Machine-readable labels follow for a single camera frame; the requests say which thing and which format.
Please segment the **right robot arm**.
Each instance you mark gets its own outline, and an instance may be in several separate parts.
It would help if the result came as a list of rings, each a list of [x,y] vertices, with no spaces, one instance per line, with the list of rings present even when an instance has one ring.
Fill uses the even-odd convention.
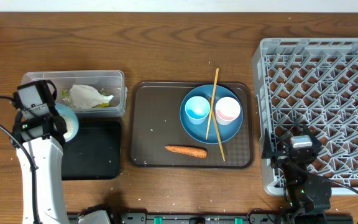
[[[284,197],[290,203],[290,207],[281,210],[274,222],[327,223],[324,211],[331,208],[331,184],[307,171],[322,150],[322,143],[304,124],[301,135],[293,136],[288,144],[278,146],[282,149],[274,151],[266,129],[261,158],[269,159],[271,168],[283,171]]]

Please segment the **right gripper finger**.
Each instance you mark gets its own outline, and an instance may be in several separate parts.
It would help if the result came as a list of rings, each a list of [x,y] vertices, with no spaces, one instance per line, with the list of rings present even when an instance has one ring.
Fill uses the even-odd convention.
[[[272,142],[270,138],[270,133],[268,129],[265,129],[264,131],[264,144],[263,144],[263,150],[261,154],[262,159],[270,159],[274,155],[274,151],[272,149]]]
[[[313,133],[306,126],[306,124],[302,125],[302,129],[303,129],[303,133],[310,138],[311,147],[313,149],[321,149],[321,142],[317,139],[316,136],[313,135]]]

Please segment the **white napkin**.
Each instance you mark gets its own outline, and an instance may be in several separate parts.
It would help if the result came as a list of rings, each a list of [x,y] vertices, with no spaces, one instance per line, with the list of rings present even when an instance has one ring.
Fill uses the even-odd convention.
[[[73,85],[69,91],[71,101],[78,109],[91,109],[101,103],[110,103],[113,95],[101,94],[96,88],[88,85]]]

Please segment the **light blue rice bowl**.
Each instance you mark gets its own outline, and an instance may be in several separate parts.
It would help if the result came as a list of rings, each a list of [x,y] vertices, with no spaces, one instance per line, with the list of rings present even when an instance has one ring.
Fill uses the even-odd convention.
[[[57,103],[55,105],[59,115],[65,120],[67,132],[63,135],[65,141],[71,141],[77,135],[79,130],[79,121],[73,110],[66,105]]]

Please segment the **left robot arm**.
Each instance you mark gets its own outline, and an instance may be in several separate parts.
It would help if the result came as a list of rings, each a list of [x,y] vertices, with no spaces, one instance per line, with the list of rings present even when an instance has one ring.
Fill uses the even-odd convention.
[[[23,223],[69,223],[63,197],[66,132],[54,105],[25,106],[14,124],[12,145],[21,166]]]

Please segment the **foil yellow snack wrapper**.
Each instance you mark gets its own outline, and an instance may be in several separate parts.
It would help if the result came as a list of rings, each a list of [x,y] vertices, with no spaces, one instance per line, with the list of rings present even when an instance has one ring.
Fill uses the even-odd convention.
[[[73,102],[71,101],[71,98],[70,98],[70,94],[67,90],[62,90],[61,92],[62,94],[62,99],[63,99],[63,102],[65,105],[71,107],[71,108],[76,108],[76,106],[73,104]],[[109,106],[109,103],[101,103],[101,104],[98,104],[96,106],[94,106],[95,108],[105,108],[105,107],[108,107]]]

